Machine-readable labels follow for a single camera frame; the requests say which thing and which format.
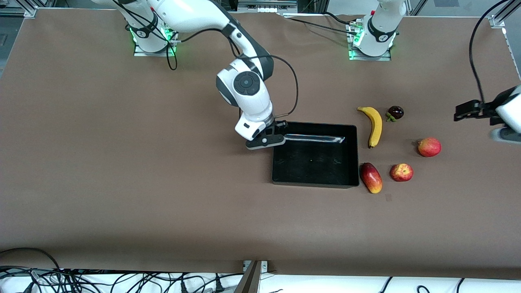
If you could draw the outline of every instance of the brown table surface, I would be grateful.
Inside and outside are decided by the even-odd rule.
[[[360,62],[342,33],[235,16],[294,66],[301,95],[289,120],[357,126],[380,194],[273,185],[272,151],[245,148],[237,108],[215,88],[233,60],[219,33],[181,44],[172,72],[164,58],[132,56],[115,10],[42,9],[24,21],[0,80],[0,248],[43,248],[77,268],[237,271],[263,259],[295,274],[521,274],[521,149],[490,140],[485,119],[452,121],[455,105],[478,96],[476,18],[404,18],[392,61]],[[489,100],[519,84],[486,21],[475,60]],[[289,110],[290,70],[276,61],[266,84],[275,112]],[[392,105],[404,118],[368,149],[371,125],[356,108]],[[420,157],[412,143],[430,136],[443,151]],[[389,177],[396,163],[413,166],[410,182]],[[0,262],[52,266],[33,253]]]

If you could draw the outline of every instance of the black plastic tray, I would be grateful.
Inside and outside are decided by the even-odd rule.
[[[288,122],[287,140],[273,148],[274,184],[358,186],[356,126]]]

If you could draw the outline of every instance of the apple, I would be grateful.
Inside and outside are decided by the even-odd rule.
[[[371,163],[364,163],[360,167],[360,177],[371,193],[382,190],[382,177]]]
[[[441,152],[441,143],[434,137],[428,137],[419,142],[418,152],[424,157],[434,157]]]
[[[394,181],[405,182],[413,178],[413,168],[407,164],[396,164],[391,168],[391,178]]]

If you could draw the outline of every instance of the banana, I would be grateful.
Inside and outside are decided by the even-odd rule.
[[[380,136],[382,135],[382,117],[373,107],[358,107],[357,110],[363,112],[367,117],[369,117],[369,119],[371,119],[373,129],[369,136],[369,148],[372,149],[376,147],[378,141],[380,141]]]

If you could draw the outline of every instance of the dark purple fruit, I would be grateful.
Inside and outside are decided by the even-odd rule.
[[[392,106],[387,110],[387,121],[395,122],[403,117],[403,109],[400,106]]]

